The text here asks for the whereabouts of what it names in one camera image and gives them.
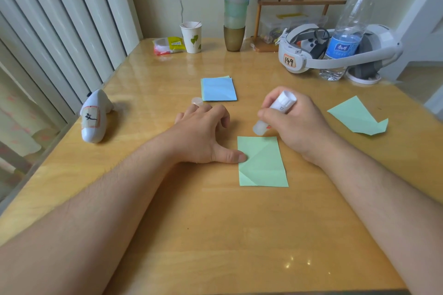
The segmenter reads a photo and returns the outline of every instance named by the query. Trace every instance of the small wooden rack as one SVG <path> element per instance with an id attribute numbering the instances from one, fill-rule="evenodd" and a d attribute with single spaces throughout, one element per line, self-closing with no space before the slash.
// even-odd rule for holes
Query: small wooden rack
<path id="1" fill-rule="evenodd" d="M 278 52 L 278 46 L 275 44 L 267 44 L 258 36 L 258 26 L 260 25 L 260 13 L 262 6 L 278 6 L 278 5 L 324 5 L 322 15 L 326 15 L 329 5 L 344 5 L 346 0 L 257 0 L 257 17 L 255 18 L 255 32 L 252 42 L 256 52 Z"/>

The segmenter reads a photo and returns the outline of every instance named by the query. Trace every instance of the hand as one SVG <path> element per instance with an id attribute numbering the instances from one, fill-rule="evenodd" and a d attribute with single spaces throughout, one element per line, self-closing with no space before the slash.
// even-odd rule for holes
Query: hand
<path id="1" fill-rule="evenodd" d="M 173 145 L 180 162 L 245 162 L 243 152 L 224 148 L 215 140 L 216 130 L 227 128 L 229 122 L 229 112 L 223 105 L 192 104 L 185 113 L 177 114 L 175 125 L 164 133 L 165 140 Z"/>
<path id="2" fill-rule="evenodd" d="M 284 90 L 297 97 L 287 114 L 269 108 Z M 258 111 L 260 120 L 275 128 L 290 148 L 318 166 L 321 166 L 322 157 L 328 156 L 326 146 L 340 139 L 312 99 L 300 92 L 279 86 L 266 96 L 261 107 Z"/>

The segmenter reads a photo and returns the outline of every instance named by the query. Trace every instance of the blue bottle label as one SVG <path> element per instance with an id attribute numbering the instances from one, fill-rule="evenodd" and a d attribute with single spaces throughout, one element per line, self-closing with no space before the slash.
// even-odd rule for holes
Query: blue bottle label
<path id="1" fill-rule="evenodd" d="M 326 50 L 326 55 L 332 59 L 352 56 L 355 54 L 359 44 L 360 42 L 346 42 L 332 37 Z"/>

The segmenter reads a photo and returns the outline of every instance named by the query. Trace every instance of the stack of plastic cups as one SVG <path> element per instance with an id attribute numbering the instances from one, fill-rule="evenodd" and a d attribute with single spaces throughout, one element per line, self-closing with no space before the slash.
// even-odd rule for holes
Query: stack of plastic cups
<path id="1" fill-rule="evenodd" d="M 224 43 L 230 52 L 238 52 L 243 43 L 248 0 L 224 0 Z"/>

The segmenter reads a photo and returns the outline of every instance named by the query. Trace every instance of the forearm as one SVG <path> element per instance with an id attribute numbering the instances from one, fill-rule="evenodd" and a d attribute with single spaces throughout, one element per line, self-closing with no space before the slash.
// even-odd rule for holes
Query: forearm
<path id="1" fill-rule="evenodd" d="M 101 294 L 174 163 L 157 137 L 6 243 L 0 293 Z"/>
<path id="2" fill-rule="evenodd" d="M 321 167 L 413 294 L 443 289 L 443 206 L 346 141 Z"/>

